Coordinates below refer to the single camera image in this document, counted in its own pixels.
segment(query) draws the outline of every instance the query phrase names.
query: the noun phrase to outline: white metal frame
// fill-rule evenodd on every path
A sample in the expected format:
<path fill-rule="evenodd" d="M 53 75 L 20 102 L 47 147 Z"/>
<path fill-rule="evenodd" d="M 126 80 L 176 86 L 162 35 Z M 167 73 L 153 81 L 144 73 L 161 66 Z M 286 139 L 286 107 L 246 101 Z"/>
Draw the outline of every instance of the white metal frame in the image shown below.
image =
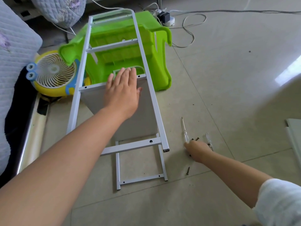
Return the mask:
<path fill-rule="evenodd" d="M 98 46 L 95 48 L 89 47 L 91 29 L 93 26 L 122 21 L 122 20 L 126 20 L 126 19 L 133 19 L 137 38 L 131 39 L 131 40 L 126 40 L 126 41 L 120 41 L 120 42 L 113 43 L 113 44 Z M 159 177 L 164 177 L 164 179 L 167 180 L 167 174 L 166 174 L 164 159 L 163 159 L 163 152 L 168 152 L 169 146 L 168 146 L 162 118 L 160 115 L 160 110 L 159 110 L 159 106 L 157 103 L 155 90 L 154 90 L 153 83 L 151 80 L 151 75 L 150 75 L 150 71 L 148 68 L 145 52 L 143 49 L 142 40 L 141 40 L 139 29 L 138 29 L 138 24 L 137 24 L 135 13 L 133 10 L 121 9 L 121 10 L 115 10 L 115 11 L 110 11 L 107 13 L 89 16 L 87 32 L 86 32 L 86 36 L 85 36 L 82 57 L 81 57 L 80 65 L 79 65 L 79 72 L 78 72 L 78 77 L 77 77 L 77 82 L 76 82 L 76 86 L 75 86 L 75 91 L 74 91 L 74 96 L 73 96 L 73 101 L 72 101 L 72 106 L 71 106 L 71 112 L 70 112 L 70 117 L 69 117 L 69 122 L 68 122 L 68 127 L 67 127 L 67 134 L 70 133 L 76 127 L 77 114 L 78 114 L 79 101 L 80 101 L 81 94 L 85 91 L 87 92 L 89 90 L 91 91 L 91 90 L 95 90 L 95 89 L 102 89 L 103 87 L 105 87 L 105 83 L 98 83 L 98 84 L 87 86 L 87 87 L 82 86 L 83 78 L 84 78 L 84 71 L 85 71 L 85 66 L 86 66 L 86 60 L 87 60 L 87 54 L 105 51 L 105 50 L 114 49 L 114 48 L 123 47 L 123 46 L 128 46 L 128 45 L 133 45 L 133 44 L 139 44 L 141 57 L 142 57 L 143 65 L 144 65 L 144 69 L 145 69 L 145 75 L 141 75 L 141 77 L 144 77 L 147 80 L 147 85 L 149 88 L 149 93 L 150 93 L 150 98 L 151 98 L 151 102 L 152 102 L 152 106 L 153 106 L 153 110 L 154 110 L 154 116 L 156 119 L 158 133 L 157 133 L 156 138 L 136 141 L 136 142 L 127 143 L 127 144 L 119 145 L 118 144 L 119 141 L 122 141 L 122 140 L 118 140 L 118 141 L 116 141 L 115 146 L 107 147 L 103 150 L 102 155 L 116 153 L 117 181 L 119 181 L 117 183 L 117 189 L 120 189 L 120 167 L 119 167 L 119 154 L 118 153 L 123 152 L 123 151 L 129 151 L 129 150 L 133 150 L 133 149 L 153 146 L 153 145 L 159 145 L 163 174 L 154 175 L 154 176 L 145 177 L 145 178 L 126 180 L 126 181 L 122 181 L 122 184 L 149 180 L 149 179 L 154 179 L 154 178 L 159 178 Z"/>
<path fill-rule="evenodd" d="M 119 163 L 119 153 L 116 153 L 116 184 L 117 184 L 117 190 L 121 189 L 121 185 L 129 184 L 129 183 L 134 183 L 134 182 L 141 182 L 145 180 L 151 180 L 155 178 L 164 178 L 165 181 L 168 181 L 167 178 L 167 173 L 165 169 L 165 163 L 164 163 L 164 158 L 163 158 L 163 151 L 162 147 L 159 144 L 159 153 L 160 153 L 160 159 L 161 159 L 161 165 L 163 169 L 163 174 L 158 174 L 158 175 L 152 175 L 152 176 L 147 176 L 147 177 L 142 177 L 142 178 L 134 178 L 134 179 L 128 179 L 128 180 L 122 180 L 120 179 L 120 163 Z"/>

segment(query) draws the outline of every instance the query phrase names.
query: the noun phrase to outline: electrical cable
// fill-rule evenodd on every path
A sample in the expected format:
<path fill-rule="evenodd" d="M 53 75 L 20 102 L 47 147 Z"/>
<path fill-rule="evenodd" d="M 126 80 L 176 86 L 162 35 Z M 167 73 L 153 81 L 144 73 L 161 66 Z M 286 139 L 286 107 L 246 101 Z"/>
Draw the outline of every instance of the electrical cable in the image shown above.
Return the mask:
<path fill-rule="evenodd" d="M 70 29 L 71 29 L 71 31 L 73 32 L 73 34 L 76 35 L 75 32 L 73 31 L 73 29 L 72 29 L 71 27 L 70 27 Z"/>
<path fill-rule="evenodd" d="M 71 33 L 71 32 L 68 32 L 67 30 L 64 30 L 64 29 L 60 28 L 59 26 L 57 26 L 57 25 L 56 25 L 55 23 L 53 23 L 53 22 L 52 22 L 52 24 L 53 24 L 54 26 L 56 26 L 58 29 L 60 29 L 60 30 L 62 30 L 62 31 L 64 31 L 64 32 L 66 32 L 66 33 L 69 33 L 69 34 L 75 35 L 75 33 L 73 32 L 73 30 L 72 30 L 72 29 L 71 29 L 71 30 L 72 30 L 72 32 L 73 32 L 73 33 Z"/>
<path fill-rule="evenodd" d="M 186 25 L 186 26 L 185 26 L 184 23 L 185 23 L 186 19 L 189 18 L 189 17 L 191 17 L 191 16 L 195 16 L 195 15 L 201 15 L 201 16 L 203 16 L 205 19 L 204 19 L 203 22 L 201 22 L 201 23 L 198 23 L 198 24 L 190 24 L 190 25 Z M 172 44 L 173 44 L 174 46 L 176 46 L 177 48 L 187 48 L 187 47 L 189 47 L 190 45 L 192 45 L 193 42 L 194 42 L 194 40 L 195 40 L 195 36 L 194 36 L 194 34 L 193 34 L 191 31 L 189 31 L 189 30 L 187 29 L 187 27 L 192 27 L 192 26 L 197 26 L 197 25 L 203 24 L 206 20 L 207 20 L 206 15 L 201 14 L 201 13 L 196 13 L 196 14 L 189 15 L 189 16 L 185 17 L 184 20 L 183 20 L 183 22 L 182 22 L 182 26 L 181 26 L 181 27 L 175 27 L 175 28 L 170 28 L 170 29 L 184 29 L 188 34 L 190 34 L 190 35 L 192 36 L 192 42 L 191 42 L 189 45 L 187 45 L 187 46 L 179 46 L 179 45 L 176 45 L 175 43 L 172 43 Z"/>
<path fill-rule="evenodd" d="M 207 10 L 207 11 L 180 11 L 170 10 L 169 12 L 180 13 L 213 13 L 213 12 L 226 12 L 226 13 L 284 13 L 284 14 L 301 14 L 301 11 L 279 11 L 279 10 Z"/>
<path fill-rule="evenodd" d="M 179 12 L 181 14 L 186 14 L 186 13 L 195 13 L 194 15 L 202 15 L 205 17 L 204 21 L 198 24 L 190 24 L 190 25 L 184 25 L 186 19 L 190 16 L 194 16 L 194 15 L 189 15 L 187 16 L 183 22 L 182 22 L 182 26 L 181 27 L 176 27 L 176 28 L 170 28 L 170 29 L 181 29 L 183 28 L 188 34 L 190 34 L 192 36 L 192 42 L 187 45 L 187 46 L 178 46 L 175 43 L 172 43 L 174 46 L 178 47 L 178 48 L 187 48 L 188 46 L 192 45 L 194 40 L 195 40 L 195 36 L 192 32 L 190 32 L 189 30 L 187 30 L 187 27 L 193 27 L 193 26 L 198 26 L 200 24 L 203 24 L 206 19 L 207 16 L 201 13 L 212 13 L 212 12 L 226 12 L 226 13 L 283 13 L 283 14 L 301 14 L 301 11 L 278 11 L 278 10 L 208 10 L 208 11 L 180 11 L 180 10 L 170 10 L 169 13 L 171 12 Z"/>
<path fill-rule="evenodd" d="M 145 10 L 145 9 L 147 9 L 148 7 L 150 7 L 150 6 L 152 6 L 152 5 L 157 5 L 157 10 L 159 9 L 159 6 L 158 6 L 158 4 L 156 3 L 156 2 L 154 2 L 154 3 L 152 3 L 152 4 L 150 4 L 150 5 L 148 5 L 147 7 L 145 7 L 144 9 L 142 9 L 143 11 Z"/>
<path fill-rule="evenodd" d="M 104 8 L 104 9 L 124 9 L 124 8 L 108 8 L 108 7 L 104 7 L 104 6 L 100 5 L 100 4 L 98 4 L 98 3 L 97 3 L 96 1 L 94 1 L 94 0 L 91 0 L 91 1 L 93 1 L 95 4 L 99 5 L 100 7 Z"/>

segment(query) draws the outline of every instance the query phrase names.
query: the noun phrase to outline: mattress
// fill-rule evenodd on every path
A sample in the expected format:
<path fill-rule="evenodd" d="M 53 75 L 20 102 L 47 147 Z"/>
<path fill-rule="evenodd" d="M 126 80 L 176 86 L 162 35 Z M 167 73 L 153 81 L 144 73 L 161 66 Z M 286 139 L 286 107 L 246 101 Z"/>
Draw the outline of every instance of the mattress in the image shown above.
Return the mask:
<path fill-rule="evenodd" d="M 34 60 L 41 45 L 41 37 L 0 0 L 0 175 L 11 152 L 4 124 L 14 85 L 23 67 Z"/>

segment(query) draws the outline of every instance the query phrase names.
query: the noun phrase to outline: fan grille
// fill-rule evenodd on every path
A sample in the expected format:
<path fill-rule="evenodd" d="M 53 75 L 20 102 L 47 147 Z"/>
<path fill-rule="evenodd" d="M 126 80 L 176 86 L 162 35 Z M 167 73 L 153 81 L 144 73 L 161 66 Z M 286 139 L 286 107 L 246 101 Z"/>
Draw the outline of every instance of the fan grille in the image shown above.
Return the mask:
<path fill-rule="evenodd" d="M 67 85 L 75 73 L 74 62 L 67 66 L 58 53 L 52 53 L 38 61 L 36 82 L 45 88 L 59 88 Z"/>

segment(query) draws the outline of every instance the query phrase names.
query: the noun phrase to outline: green plastic stool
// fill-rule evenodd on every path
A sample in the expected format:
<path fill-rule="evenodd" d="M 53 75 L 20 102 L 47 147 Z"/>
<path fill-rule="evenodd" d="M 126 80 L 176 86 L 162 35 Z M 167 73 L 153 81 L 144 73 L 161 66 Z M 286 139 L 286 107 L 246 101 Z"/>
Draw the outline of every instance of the green plastic stool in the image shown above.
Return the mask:
<path fill-rule="evenodd" d="M 161 26 L 148 11 L 135 13 L 135 16 L 154 89 L 166 90 L 172 82 L 165 64 L 165 43 L 172 45 L 171 31 Z M 59 48 L 58 53 L 67 65 L 71 65 L 75 59 L 81 60 L 86 30 L 87 25 L 69 44 Z M 94 26 L 90 45 L 97 47 L 135 38 L 133 19 L 128 19 Z M 110 73 L 117 72 L 122 67 L 136 67 L 137 75 L 145 73 L 138 44 L 88 54 L 85 70 L 91 82 L 85 81 L 85 85 L 106 82 Z"/>

